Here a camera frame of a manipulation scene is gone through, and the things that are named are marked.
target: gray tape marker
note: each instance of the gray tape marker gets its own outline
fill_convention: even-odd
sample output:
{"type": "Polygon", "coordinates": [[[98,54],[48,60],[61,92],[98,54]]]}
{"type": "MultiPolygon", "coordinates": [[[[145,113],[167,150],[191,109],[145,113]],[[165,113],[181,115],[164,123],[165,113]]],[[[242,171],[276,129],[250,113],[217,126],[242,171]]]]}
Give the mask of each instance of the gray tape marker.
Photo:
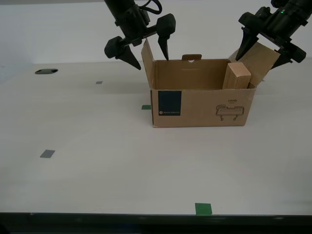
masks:
{"type": "Polygon", "coordinates": [[[45,150],[43,154],[40,156],[42,158],[51,158],[54,154],[55,150],[45,150]]]}

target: tape marker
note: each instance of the tape marker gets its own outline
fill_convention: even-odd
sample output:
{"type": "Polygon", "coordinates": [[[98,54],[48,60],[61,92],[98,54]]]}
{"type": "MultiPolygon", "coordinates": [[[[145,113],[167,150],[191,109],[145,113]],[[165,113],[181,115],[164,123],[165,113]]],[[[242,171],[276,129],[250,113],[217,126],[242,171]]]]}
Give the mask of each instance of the tape marker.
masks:
{"type": "Polygon", "coordinates": [[[195,203],[196,215],[212,215],[213,211],[209,203],[195,203]]]}
{"type": "Polygon", "coordinates": [[[45,150],[40,157],[42,158],[51,158],[55,150],[45,150]]]}
{"type": "Polygon", "coordinates": [[[151,105],[143,105],[142,110],[151,110],[152,106],[151,105]]]}

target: dark blue label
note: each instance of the dark blue label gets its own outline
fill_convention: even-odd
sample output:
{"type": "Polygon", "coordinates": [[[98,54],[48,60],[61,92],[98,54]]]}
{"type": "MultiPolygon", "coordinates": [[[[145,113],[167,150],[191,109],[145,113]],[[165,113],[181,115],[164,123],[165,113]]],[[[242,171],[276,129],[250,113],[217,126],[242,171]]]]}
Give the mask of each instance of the dark blue label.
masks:
{"type": "Polygon", "coordinates": [[[158,114],[160,116],[181,115],[182,91],[158,91],[158,114]]]}

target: green tape marker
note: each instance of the green tape marker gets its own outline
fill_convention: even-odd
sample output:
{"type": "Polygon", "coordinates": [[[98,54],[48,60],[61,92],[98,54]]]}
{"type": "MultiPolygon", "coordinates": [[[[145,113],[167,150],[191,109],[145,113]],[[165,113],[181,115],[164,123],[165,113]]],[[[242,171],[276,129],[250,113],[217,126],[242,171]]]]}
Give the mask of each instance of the green tape marker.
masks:
{"type": "Polygon", "coordinates": [[[143,105],[142,110],[151,110],[152,106],[151,105],[143,105]]]}
{"type": "Polygon", "coordinates": [[[212,215],[211,204],[209,203],[195,203],[196,215],[212,215]]]}

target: table surface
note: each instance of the table surface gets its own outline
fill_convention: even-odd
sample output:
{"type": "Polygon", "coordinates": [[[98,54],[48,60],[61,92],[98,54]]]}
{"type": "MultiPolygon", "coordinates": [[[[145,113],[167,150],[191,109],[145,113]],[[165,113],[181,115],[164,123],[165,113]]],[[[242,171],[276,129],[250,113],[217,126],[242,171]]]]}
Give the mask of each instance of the table surface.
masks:
{"type": "Polygon", "coordinates": [[[310,215],[311,67],[270,71],[244,127],[163,129],[144,71],[34,65],[0,86],[0,212],[310,215]]]}

